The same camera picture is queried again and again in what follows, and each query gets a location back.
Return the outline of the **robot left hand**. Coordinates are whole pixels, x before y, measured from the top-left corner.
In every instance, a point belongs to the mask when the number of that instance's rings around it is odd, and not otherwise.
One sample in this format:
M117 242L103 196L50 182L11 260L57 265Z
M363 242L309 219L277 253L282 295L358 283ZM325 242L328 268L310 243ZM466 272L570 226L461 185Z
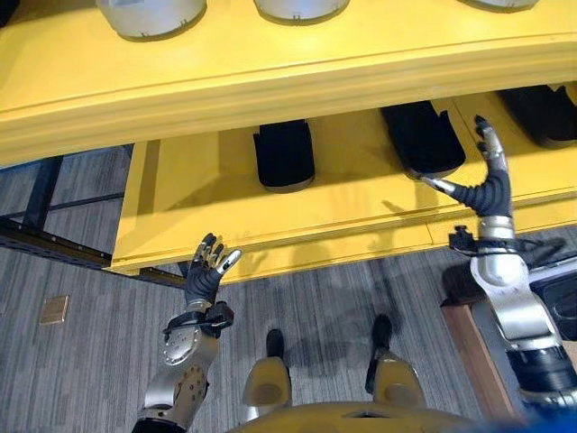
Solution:
M227 253L212 233L203 238L188 268L185 284L188 311L206 311L215 304L221 280L241 259L242 253L240 249Z

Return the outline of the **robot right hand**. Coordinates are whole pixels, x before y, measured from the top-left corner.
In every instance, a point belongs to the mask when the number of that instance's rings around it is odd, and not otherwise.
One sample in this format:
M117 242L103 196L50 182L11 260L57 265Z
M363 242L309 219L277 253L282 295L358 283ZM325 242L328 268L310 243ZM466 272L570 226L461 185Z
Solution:
M512 218L511 182L504 148L490 122L474 118L481 140L477 148L487 165L485 180L477 186L464 186L447 180L422 176L419 180L472 209L478 217Z

